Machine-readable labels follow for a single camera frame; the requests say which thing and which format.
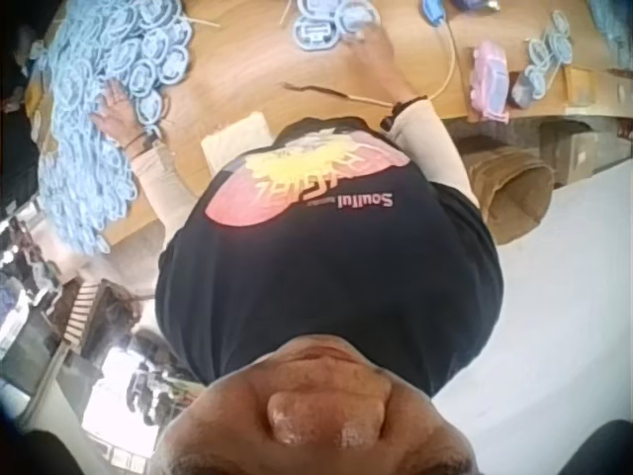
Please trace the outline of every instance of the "pink container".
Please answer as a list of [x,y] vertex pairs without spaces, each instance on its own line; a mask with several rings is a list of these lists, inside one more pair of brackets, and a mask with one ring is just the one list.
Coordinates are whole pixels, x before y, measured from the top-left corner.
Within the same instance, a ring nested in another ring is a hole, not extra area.
[[492,42],[482,42],[473,52],[475,66],[471,72],[471,104],[484,119],[509,121],[505,110],[509,76],[505,51]]

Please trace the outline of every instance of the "person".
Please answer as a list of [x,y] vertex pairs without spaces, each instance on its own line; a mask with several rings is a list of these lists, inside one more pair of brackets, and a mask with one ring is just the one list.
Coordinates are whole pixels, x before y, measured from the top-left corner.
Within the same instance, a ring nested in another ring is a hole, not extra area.
[[431,398],[491,336],[496,247],[386,33],[348,42],[397,104],[387,130],[305,119],[231,161],[199,200],[121,85],[92,116],[165,226],[158,323],[209,385],[165,431],[152,473],[479,473]]

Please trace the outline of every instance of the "gray floor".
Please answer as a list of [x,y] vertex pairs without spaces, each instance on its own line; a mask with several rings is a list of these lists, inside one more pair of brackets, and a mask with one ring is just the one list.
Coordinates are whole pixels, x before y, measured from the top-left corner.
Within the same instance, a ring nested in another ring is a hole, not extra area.
[[436,397],[487,475],[555,474],[592,431],[631,420],[631,161],[554,193],[499,249],[501,316]]

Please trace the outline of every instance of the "black wristband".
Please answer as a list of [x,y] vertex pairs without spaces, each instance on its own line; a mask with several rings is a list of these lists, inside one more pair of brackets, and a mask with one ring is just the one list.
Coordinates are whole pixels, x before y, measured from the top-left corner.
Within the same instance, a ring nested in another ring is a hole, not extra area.
[[392,115],[389,117],[386,117],[380,123],[381,129],[384,130],[385,132],[389,132],[394,127],[394,123],[396,122],[396,119],[402,112],[404,112],[409,106],[415,104],[416,102],[425,101],[426,99],[428,99],[427,96],[419,96],[405,103],[399,102],[398,104],[394,106],[394,109],[392,109]]

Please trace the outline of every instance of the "white sleeve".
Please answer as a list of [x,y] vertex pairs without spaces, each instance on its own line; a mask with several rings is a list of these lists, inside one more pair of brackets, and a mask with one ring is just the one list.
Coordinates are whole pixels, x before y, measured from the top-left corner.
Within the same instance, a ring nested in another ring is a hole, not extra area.
[[184,226],[198,199],[178,176],[173,155],[164,144],[148,150],[132,161],[132,169],[165,227],[166,247]]
[[387,137],[419,166],[428,181],[455,188],[479,208],[462,157],[430,101],[417,101],[404,109]]

